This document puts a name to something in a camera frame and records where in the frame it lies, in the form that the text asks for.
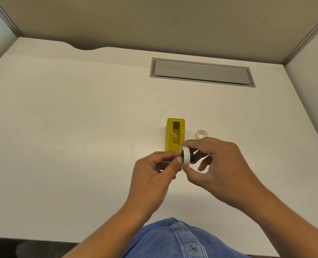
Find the white desk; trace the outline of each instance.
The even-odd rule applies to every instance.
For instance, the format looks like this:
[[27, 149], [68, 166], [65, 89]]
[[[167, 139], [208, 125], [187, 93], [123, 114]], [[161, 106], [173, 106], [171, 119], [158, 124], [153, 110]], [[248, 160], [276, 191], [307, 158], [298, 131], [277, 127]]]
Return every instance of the white desk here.
[[[152, 57], [250, 67], [256, 87], [150, 78]], [[204, 129], [237, 143], [318, 227], [318, 135], [282, 65], [19, 38], [0, 59], [0, 237], [83, 240], [124, 203], [135, 160], [164, 150], [167, 118], [186, 120], [186, 139]], [[276, 255], [255, 222], [183, 172], [150, 222], [171, 216]]]

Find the denim shirt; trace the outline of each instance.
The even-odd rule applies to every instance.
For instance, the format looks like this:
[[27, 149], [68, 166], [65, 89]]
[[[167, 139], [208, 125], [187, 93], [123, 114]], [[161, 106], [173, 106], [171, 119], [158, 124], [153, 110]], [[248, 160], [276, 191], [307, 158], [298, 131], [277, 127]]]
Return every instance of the denim shirt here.
[[175, 218], [144, 226], [122, 258], [248, 258], [214, 235]]

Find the shirt button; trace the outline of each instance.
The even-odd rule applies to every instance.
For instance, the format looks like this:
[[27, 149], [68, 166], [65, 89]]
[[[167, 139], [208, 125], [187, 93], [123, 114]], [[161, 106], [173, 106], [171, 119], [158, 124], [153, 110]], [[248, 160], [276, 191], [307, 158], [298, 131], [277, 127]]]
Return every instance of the shirt button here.
[[189, 251], [196, 252], [199, 248], [197, 246], [190, 246]]

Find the left hand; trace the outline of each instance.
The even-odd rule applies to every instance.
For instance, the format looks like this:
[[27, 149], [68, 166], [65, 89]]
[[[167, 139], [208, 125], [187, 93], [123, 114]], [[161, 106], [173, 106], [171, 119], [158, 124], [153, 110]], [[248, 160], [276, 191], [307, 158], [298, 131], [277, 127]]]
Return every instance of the left hand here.
[[136, 161], [125, 205], [137, 208], [149, 219], [163, 203], [182, 163], [181, 153], [171, 151], [154, 152]]

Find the tape roll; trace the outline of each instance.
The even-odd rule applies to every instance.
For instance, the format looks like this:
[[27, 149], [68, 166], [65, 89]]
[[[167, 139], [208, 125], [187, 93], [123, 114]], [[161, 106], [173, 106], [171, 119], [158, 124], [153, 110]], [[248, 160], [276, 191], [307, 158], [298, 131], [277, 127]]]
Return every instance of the tape roll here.
[[201, 138], [205, 138], [205, 137], [208, 137], [207, 131], [205, 131], [203, 129], [196, 131], [196, 139], [201, 139]]
[[182, 153], [182, 158], [183, 158], [183, 164], [182, 167], [186, 167], [190, 165], [190, 149], [189, 147], [181, 147], [181, 153]]

